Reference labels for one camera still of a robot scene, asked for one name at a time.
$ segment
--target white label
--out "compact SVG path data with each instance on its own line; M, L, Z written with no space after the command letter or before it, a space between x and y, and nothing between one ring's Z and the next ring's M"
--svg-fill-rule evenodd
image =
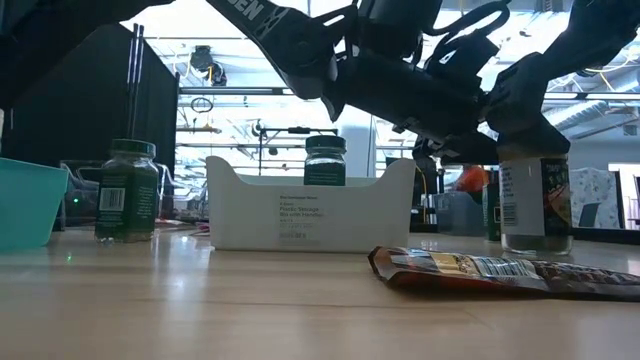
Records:
M544 236L544 199L540 159L507 161L500 165L502 232Z
M102 189L100 193L100 211L123 211L125 189Z
M279 200L280 242L291 246L320 244L326 213L318 196L282 194Z

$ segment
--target green jar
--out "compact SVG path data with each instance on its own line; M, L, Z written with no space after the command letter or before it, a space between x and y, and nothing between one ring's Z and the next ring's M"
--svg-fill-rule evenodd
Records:
M99 243L151 241L158 204L156 146L116 139L102 166L95 237Z
M339 136L318 135L307 138L305 148L308 155L304 163L304 184L345 186L346 145L346 140Z

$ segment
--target black robotic arm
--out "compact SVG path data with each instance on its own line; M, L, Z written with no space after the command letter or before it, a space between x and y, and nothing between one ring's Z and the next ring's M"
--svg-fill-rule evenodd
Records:
M0 108L8 109L37 79L97 27L173 0L41 0L0 37ZM480 69L498 52L487 39L509 18L510 0L487 3L435 29L442 0L362 0L310 18L267 0L207 0L264 52L294 94L322 98L332 120L349 104L419 135L414 156L495 164L497 145L523 153L566 153L569 142L541 114L548 81L602 66L636 36L637 0L575 0L570 23L545 54L530 54L480 89ZM491 14L490 24L467 27ZM424 66L423 36L444 35ZM345 40L346 51L334 53ZM487 121L496 144L478 133Z

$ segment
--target jar lid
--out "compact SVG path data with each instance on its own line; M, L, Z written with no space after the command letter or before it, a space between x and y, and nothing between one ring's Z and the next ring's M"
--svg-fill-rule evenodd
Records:
M139 153L156 157L156 146L152 143L130 139L114 139L111 141L111 151Z
M316 136L311 136L307 138L305 147L307 149L311 149L315 147L332 147L332 148L346 150L347 141L344 138L341 138L340 136L316 135Z

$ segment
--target wooden table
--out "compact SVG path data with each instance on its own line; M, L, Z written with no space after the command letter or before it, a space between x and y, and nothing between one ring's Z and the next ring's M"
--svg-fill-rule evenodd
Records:
M429 299L364 255L214 252L165 233L101 248L90 232L0 255L0 359L638 359L640 304ZM501 255L482 239L413 245ZM640 248L573 260L640 275Z

